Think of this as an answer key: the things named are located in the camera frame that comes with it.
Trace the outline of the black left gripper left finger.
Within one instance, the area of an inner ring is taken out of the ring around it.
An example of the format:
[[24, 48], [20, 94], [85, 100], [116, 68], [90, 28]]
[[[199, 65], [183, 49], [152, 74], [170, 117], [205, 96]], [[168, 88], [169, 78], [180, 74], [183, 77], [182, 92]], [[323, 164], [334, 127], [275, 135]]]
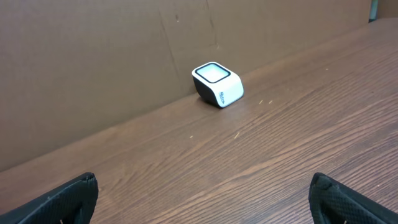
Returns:
[[98, 199], [98, 181], [86, 172], [1, 215], [1, 223], [88, 224]]

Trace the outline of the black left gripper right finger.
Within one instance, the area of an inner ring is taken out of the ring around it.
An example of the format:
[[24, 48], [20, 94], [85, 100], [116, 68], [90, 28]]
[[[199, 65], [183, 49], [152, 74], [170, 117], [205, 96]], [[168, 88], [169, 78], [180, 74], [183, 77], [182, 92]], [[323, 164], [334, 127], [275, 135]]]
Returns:
[[397, 224], [397, 214], [331, 177], [317, 172], [308, 201], [316, 224]]

